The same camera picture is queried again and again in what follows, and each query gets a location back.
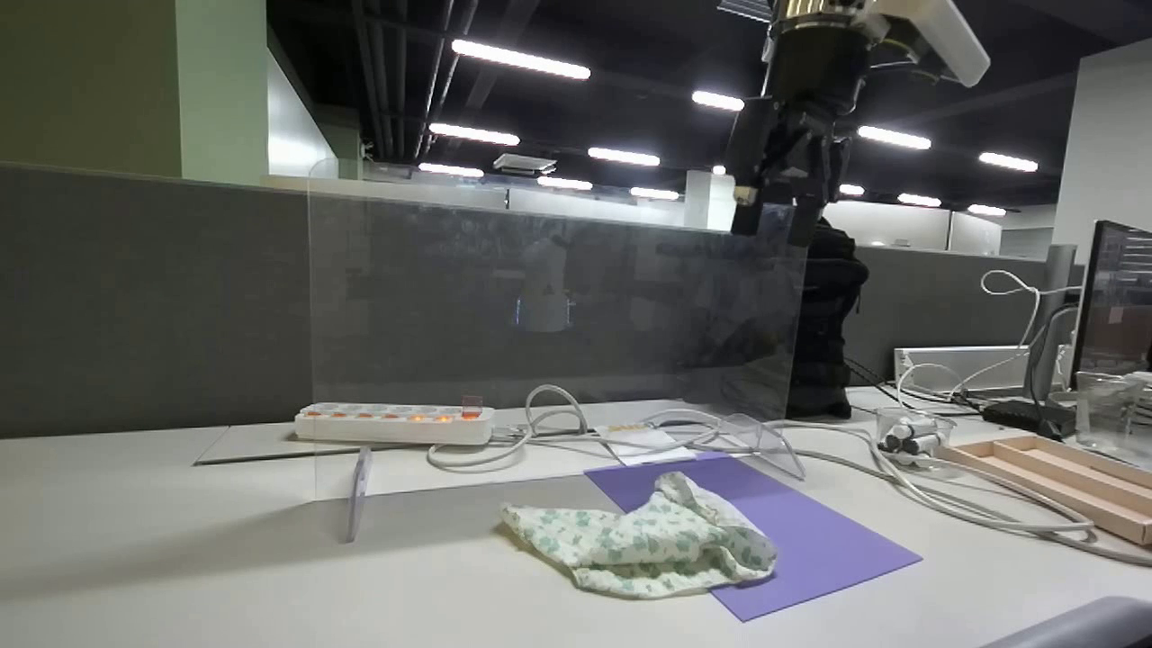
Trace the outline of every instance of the computer monitor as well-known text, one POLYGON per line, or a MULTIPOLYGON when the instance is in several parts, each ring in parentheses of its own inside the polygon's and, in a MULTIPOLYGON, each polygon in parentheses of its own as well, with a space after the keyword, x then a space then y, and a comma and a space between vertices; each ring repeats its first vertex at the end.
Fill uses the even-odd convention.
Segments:
POLYGON ((1152 235, 1101 221, 1083 275, 1082 370, 1129 376, 1152 369, 1152 235))

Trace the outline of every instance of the fluorescent light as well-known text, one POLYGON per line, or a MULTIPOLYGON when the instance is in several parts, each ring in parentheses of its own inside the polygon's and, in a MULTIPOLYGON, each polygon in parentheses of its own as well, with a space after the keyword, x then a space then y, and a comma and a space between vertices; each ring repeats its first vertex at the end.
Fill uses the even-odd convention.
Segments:
POLYGON ((586 148, 586 159, 621 163, 621 167, 658 167, 656 154, 621 151, 621 148, 586 148))
POLYGON ((712 95, 712 90, 697 90, 692 101, 703 109, 712 109, 712 111, 741 111, 745 109, 741 99, 712 95))
POLYGON ((484 171, 477 171, 477 167, 439 167, 439 163, 422 163, 422 174, 436 174, 436 177, 484 177, 484 171))
POLYGON ((985 151, 979 163, 985 167, 1016 171, 1016 174, 1039 174, 1042 171, 1039 159, 1016 159, 1016 154, 999 154, 999 151, 985 151))
POLYGON ((518 148, 518 137, 515 132, 500 132, 500 131, 471 131, 471 127, 459 127, 459 123, 434 123, 429 131, 439 132, 439 137, 449 137, 449 142, 479 142, 479 145, 499 145, 499 148, 518 148))
POLYGON ((928 148, 933 148, 928 137, 901 132, 901 131, 881 131, 881 127, 861 127, 859 132, 861 132, 865 142, 891 145, 891 148, 907 148, 907 151, 928 151, 928 148))
POLYGON ((839 193, 865 199, 865 189, 861 184, 839 184, 839 193))
POLYGON ((644 201, 680 201, 680 191, 635 189, 635 199, 644 199, 644 201))
POLYGON ((489 42, 477 42, 477 40, 454 40, 454 53, 479 57, 489 65, 526 70, 526 73, 539 73, 539 75, 591 81, 586 65, 538 57, 526 52, 489 46, 489 42))
POLYGON ((904 201, 904 205, 926 205, 926 208, 941 208, 941 199, 935 199, 935 193, 901 193, 898 201, 904 201))
POLYGON ((973 217, 995 217, 995 221, 1006 221, 1006 217, 1009 217, 1009 208, 1001 208, 1001 205, 979 205, 979 201, 968 205, 968 214, 973 214, 973 217))
POLYGON ((578 179, 578 177, 539 177, 538 184, 555 191, 591 191, 591 179, 578 179))

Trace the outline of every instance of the white desk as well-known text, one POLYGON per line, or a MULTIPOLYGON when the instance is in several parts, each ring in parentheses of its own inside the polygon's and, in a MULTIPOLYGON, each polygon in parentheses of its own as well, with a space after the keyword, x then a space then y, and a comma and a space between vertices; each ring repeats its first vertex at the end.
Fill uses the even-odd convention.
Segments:
MULTIPOLYGON (((353 459, 190 468, 220 447, 247 447, 243 437, 284 431, 256 424, 0 442, 0 643, 973 648, 1106 594, 1152 601, 1152 574, 973 531, 901 499, 878 479, 818 461, 806 461, 805 492, 926 561, 751 628, 712 597, 610 601, 572 591, 495 532, 507 499, 605 509, 580 471, 610 459, 533 449, 515 471, 454 479, 427 468, 422 454, 379 454, 374 490, 391 497, 370 499, 365 540, 351 547, 339 540, 341 509, 314 497, 353 459)), ((865 447, 844 437, 790 439, 865 461, 865 447)))

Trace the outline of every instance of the tray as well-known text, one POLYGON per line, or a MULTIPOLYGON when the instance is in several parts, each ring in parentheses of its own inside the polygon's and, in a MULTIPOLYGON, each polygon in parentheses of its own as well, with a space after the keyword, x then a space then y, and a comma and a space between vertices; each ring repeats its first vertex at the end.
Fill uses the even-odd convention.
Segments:
POLYGON ((955 461, 973 461, 1006 479, 1027 484, 1059 503, 1089 516, 1106 532, 1152 547, 1152 474, 1069 449, 1042 437, 1016 437, 995 442, 967 442, 950 449, 955 461))

